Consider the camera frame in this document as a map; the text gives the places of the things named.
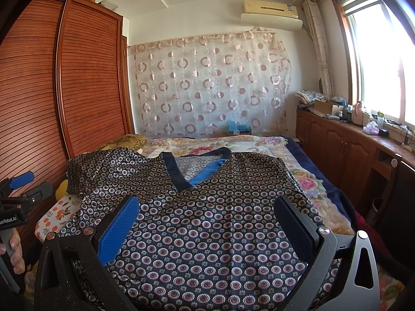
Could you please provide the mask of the person's left hand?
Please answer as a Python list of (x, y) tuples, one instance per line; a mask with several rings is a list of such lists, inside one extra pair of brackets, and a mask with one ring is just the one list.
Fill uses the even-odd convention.
[(9, 247), (13, 250), (10, 255), (10, 262), (15, 274), (22, 274), (25, 271), (23, 250), (20, 242), (20, 235), (16, 228), (12, 229), (12, 235), (8, 240)]

